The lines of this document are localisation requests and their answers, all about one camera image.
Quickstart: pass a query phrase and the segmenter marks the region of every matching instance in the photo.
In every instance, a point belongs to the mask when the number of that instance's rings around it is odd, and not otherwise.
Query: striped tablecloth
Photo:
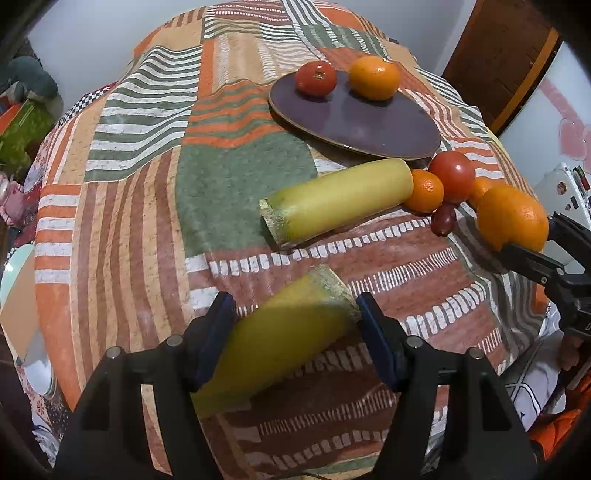
[[[347,69],[366,54],[396,62],[402,92],[439,127],[440,150],[531,192],[478,109],[364,18],[313,0],[239,0],[181,14],[138,45],[120,82],[50,133],[37,159],[46,169],[36,294],[71,406],[110,345],[152,348],[221,290],[245,316],[319,263],[432,345],[479,345],[498,372],[530,345],[543,319],[530,308],[534,287],[502,269],[467,205],[447,238],[395,208],[289,254],[267,245],[259,198],[367,160],[275,122],[270,86],[309,60]],[[144,393],[153,460],[166,470]],[[356,472],[375,461],[395,404],[354,332],[203,427],[228,478]],[[439,425],[444,405],[442,390]]]

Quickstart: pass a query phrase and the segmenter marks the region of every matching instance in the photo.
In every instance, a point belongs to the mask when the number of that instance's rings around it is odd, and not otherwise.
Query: wooden door
[[[477,0],[443,73],[500,133],[543,77],[560,42],[529,0]]]

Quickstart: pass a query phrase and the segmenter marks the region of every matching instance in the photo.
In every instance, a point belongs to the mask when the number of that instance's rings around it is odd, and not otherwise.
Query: yellow zucchini
[[[385,158],[278,190],[259,205],[273,239],[286,249],[392,208],[412,192],[406,162]]]
[[[326,349],[360,315],[328,266],[312,268],[238,322],[213,378],[192,395],[195,411],[207,417],[244,403]]]

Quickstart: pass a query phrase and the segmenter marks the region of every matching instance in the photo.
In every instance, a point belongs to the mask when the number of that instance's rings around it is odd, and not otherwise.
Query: tray rim
[[[285,120],[285,122],[287,122],[288,124],[290,124],[292,127],[296,127],[298,130],[301,130],[309,135],[311,135],[314,138],[317,138],[319,140],[322,140],[330,145],[334,145],[336,147],[340,147],[340,148],[344,148],[346,150],[349,151],[353,151],[355,153],[361,153],[364,155],[369,155],[370,157],[375,157],[375,158],[400,158],[402,160],[420,160],[422,158],[431,158],[436,152],[437,149],[439,148],[439,146],[441,145],[441,132],[439,131],[439,127],[437,126],[437,124],[435,123],[435,121],[433,120],[433,118],[431,118],[431,116],[429,116],[429,119],[435,124],[435,127],[437,128],[437,133],[439,135],[439,145],[430,153],[427,153],[426,155],[419,155],[419,156],[412,156],[412,157],[408,157],[408,156],[397,156],[397,157],[392,157],[391,155],[383,155],[383,154],[379,154],[379,153],[373,153],[367,150],[363,150],[361,148],[356,148],[356,147],[351,147],[350,145],[346,145],[344,143],[341,142],[337,142],[335,140],[331,140],[329,138],[323,137],[322,135],[319,135],[317,133],[312,132],[311,130],[308,130],[306,127],[302,127],[300,124],[294,122],[292,119],[286,117],[282,112],[279,111],[279,109],[275,106],[275,104],[273,103],[273,100],[271,99],[271,92],[273,90],[273,87],[275,86],[275,84],[277,82],[279,82],[280,80],[283,80],[285,77],[288,77],[290,75],[295,75],[295,72],[289,72],[286,73],[285,75],[281,76],[280,78],[278,78],[277,80],[275,80],[273,82],[273,84],[271,85],[271,88],[269,89],[269,94],[267,95],[267,100],[269,103],[269,106],[271,107],[271,109],[277,114],[279,115],[283,120]],[[402,95],[404,95],[408,100],[414,102],[419,108],[421,108],[421,106],[419,104],[417,104],[413,99],[409,98],[407,95],[404,94],[404,92],[402,90],[400,90],[400,88],[398,90],[396,90],[396,92],[394,93],[394,95],[396,95],[396,93],[400,92]]]

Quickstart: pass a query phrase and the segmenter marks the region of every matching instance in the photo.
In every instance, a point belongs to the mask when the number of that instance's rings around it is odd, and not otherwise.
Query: orange
[[[489,189],[476,212],[480,234],[494,250],[513,242],[539,252],[548,240],[548,217],[534,198],[511,185]]]
[[[487,179],[486,177],[475,178],[472,191],[468,197],[468,203],[472,208],[474,208],[474,210],[478,208],[478,202],[480,202],[482,196],[488,192],[489,189],[493,188],[494,185],[495,182],[493,182],[491,179]]]
[[[431,213],[443,202],[443,183],[433,173],[426,170],[411,170],[413,174],[413,194],[404,206],[417,213]]]
[[[400,72],[380,57],[361,57],[349,69],[349,85],[367,100],[388,100],[400,86]]]

